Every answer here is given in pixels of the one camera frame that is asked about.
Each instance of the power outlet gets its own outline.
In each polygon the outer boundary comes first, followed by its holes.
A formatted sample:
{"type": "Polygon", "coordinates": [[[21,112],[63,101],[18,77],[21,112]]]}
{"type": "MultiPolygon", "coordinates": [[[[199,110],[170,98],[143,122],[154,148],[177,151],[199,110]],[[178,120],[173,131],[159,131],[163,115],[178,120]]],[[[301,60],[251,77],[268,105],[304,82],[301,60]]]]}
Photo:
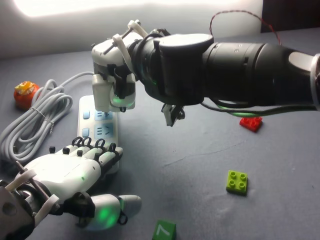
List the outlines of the power outlet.
{"type": "Polygon", "coordinates": [[[114,124],[103,123],[94,125],[94,138],[105,139],[114,137],[114,124]]]}
{"type": "Polygon", "coordinates": [[[95,111],[94,120],[103,121],[103,120],[111,120],[112,119],[112,111],[103,112],[103,111],[95,111]]]}

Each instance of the white power strip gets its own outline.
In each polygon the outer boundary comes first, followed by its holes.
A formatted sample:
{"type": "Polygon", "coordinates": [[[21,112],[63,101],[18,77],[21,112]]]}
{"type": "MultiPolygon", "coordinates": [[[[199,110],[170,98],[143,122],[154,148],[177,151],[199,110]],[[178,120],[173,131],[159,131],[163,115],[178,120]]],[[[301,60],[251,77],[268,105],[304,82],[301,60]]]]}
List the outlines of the white power strip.
{"type": "MultiPolygon", "coordinates": [[[[81,97],[79,100],[78,136],[90,137],[93,146],[99,139],[105,140],[105,147],[111,143],[118,146],[118,114],[111,111],[97,111],[93,95],[81,97]]],[[[119,162],[107,174],[115,173],[118,169],[119,162]]]]}

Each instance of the white number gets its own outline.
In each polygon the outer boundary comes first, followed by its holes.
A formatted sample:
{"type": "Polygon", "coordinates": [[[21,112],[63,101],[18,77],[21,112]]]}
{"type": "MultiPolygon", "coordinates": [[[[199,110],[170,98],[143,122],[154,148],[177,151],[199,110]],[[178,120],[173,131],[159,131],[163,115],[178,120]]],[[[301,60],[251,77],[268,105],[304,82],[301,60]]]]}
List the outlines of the white number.
{"type": "Polygon", "coordinates": [[[162,231],[165,235],[170,236],[170,233],[166,231],[161,224],[158,225],[158,229],[156,230],[156,235],[158,236],[160,231],[162,231]]]}

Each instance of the gray table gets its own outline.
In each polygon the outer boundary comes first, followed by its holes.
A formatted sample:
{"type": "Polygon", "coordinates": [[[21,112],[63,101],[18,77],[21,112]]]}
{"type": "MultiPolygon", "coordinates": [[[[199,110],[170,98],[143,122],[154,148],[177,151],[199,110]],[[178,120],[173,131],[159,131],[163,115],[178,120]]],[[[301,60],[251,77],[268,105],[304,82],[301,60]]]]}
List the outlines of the gray table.
{"type": "MultiPolygon", "coordinates": [[[[320,53],[320,28],[279,33],[284,45],[308,54],[320,53]]],[[[277,43],[272,33],[222,39],[277,43]]],[[[21,112],[13,89],[23,81],[39,85],[50,78],[61,83],[92,71],[90,52],[11,59],[0,62],[0,129],[21,112]]],[[[81,96],[92,94],[91,78],[66,86],[72,111],[55,124],[37,156],[49,146],[61,149],[77,134],[81,96]]],[[[86,232],[71,215],[48,216],[28,239],[150,240],[158,219],[177,224],[179,240],[311,240],[320,235],[320,115],[292,112],[263,118],[256,134],[240,119],[207,110],[185,108],[186,119],[165,124],[162,103],[150,98],[139,82],[136,107],[119,115],[120,171],[102,182],[99,193],[135,194],[141,212],[126,226],[86,232]],[[247,197],[226,192],[228,170],[248,173],[247,197]]],[[[10,179],[7,171],[1,177],[10,179]]]]}

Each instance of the green cube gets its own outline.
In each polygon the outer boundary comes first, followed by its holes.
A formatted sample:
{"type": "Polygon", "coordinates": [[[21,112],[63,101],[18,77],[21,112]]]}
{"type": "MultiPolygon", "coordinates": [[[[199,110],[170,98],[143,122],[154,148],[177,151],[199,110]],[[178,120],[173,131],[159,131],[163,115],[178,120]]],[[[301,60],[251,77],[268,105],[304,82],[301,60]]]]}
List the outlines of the green cube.
{"type": "Polygon", "coordinates": [[[229,170],[226,190],[229,193],[246,195],[248,185],[248,174],[229,170]]]}
{"type": "Polygon", "coordinates": [[[158,220],[155,225],[152,240],[175,240],[176,239],[176,224],[158,220]]]}

